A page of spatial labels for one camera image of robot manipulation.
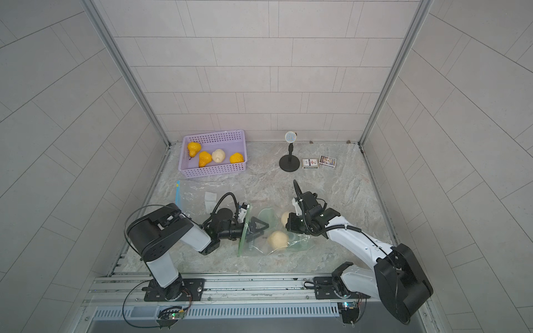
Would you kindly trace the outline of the pale round fruit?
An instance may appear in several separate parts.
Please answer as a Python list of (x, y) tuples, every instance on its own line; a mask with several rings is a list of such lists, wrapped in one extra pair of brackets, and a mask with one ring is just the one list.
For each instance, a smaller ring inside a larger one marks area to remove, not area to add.
[(290, 214), (291, 212), (284, 212), (281, 216), (281, 223), (284, 228), (286, 228), (287, 224), (290, 222)]
[(282, 231), (275, 231), (269, 235), (267, 242), (272, 251), (278, 251), (289, 246), (289, 237)]
[(225, 161), (226, 159), (226, 153), (224, 150), (222, 149), (217, 149), (215, 150), (212, 154), (211, 154), (211, 157), (212, 157), (212, 161), (215, 162), (215, 163), (222, 163)]

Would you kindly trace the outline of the green zip-top bag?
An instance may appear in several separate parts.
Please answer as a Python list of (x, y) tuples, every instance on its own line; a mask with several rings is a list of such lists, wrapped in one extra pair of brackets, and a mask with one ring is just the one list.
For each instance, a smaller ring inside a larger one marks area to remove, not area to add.
[[(262, 237), (259, 237), (251, 242), (246, 242), (244, 238), (242, 238), (239, 241), (237, 256), (241, 258), (249, 258), (284, 253), (298, 253), (311, 249), (315, 245), (315, 242), (311, 239), (311, 237), (305, 234), (296, 234), (287, 231), (287, 229), (284, 228), (281, 223), (282, 214), (280, 215), (279, 211), (275, 210), (274, 208), (264, 208), (259, 211), (257, 215), (253, 215), (251, 210), (248, 210), (248, 214), (244, 222), (245, 226), (248, 225), (252, 218), (258, 218), (268, 223), (269, 228), (265, 229), (265, 234)], [(267, 242), (267, 238), (275, 231), (282, 231), (288, 235), (289, 246), (287, 248), (283, 248), (278, 251), (272, 251)]]

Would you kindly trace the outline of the blue zip-top bag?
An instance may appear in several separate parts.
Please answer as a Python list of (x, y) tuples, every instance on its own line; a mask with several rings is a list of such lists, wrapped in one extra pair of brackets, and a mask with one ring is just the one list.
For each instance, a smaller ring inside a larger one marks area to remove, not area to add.
[(175, 204), (195, 223), (201, 225), (227, 192), (232, 192), (237, 202), (247, 201), (244, 187), (232, 181), (178, 180)]

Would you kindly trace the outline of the yellow pear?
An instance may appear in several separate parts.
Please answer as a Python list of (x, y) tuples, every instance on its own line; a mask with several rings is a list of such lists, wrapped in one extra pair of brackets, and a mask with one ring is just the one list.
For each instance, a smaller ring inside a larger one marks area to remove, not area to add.
[(201, 151), (202, 151), (202, 145), (198, 142), (190, 142), (187, 145), (187, 151), (189, 155), (189, 159), (195, 158)]
[(212, 155), (207, 151), (201, 151), (198, 154), (198, 167), (204, 168), (212, 162)]
[(244, 156), (241, 153), (234, 153), (233, 155), (230, 156), (229, 161), (231, 164), (243, 163)]

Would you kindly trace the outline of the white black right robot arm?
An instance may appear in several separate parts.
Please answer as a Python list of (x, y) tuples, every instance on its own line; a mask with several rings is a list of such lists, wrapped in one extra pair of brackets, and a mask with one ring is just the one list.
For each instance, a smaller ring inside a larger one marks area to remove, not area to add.
[(351, 262), (337, 267), (332, 274), (333, 289), (345, 298), (354, 293), (379, 298), (385, 309), (407, 325), (413, 315), (433, 295), (434, 289), (405, 244), (393, 246), (366, 234), (326, 204), (315, 193), (295, 189), (286, 229), (292, 233), (325, 237), (348, 249), (361, 259), (367, 269), (357, 269)]

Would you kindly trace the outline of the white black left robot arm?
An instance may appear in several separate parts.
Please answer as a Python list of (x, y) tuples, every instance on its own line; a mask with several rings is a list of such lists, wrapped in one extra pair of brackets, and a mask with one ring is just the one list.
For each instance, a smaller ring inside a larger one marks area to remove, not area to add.
[(125, 225), (125, 238), (145, 263), (152, 279), (142, 290), (144, 301), (198, 301), (204, 281), (185, 281), (175, 267), (170, 249), (179, 241), (202, 255), (219, 248), (221, 240), (252, 241), (265, 234), (269, 224), (247, 217), (250, 206), (237, 204), (235, 211), (216, 206), (204, 223), (196, 224), (174, 204)]

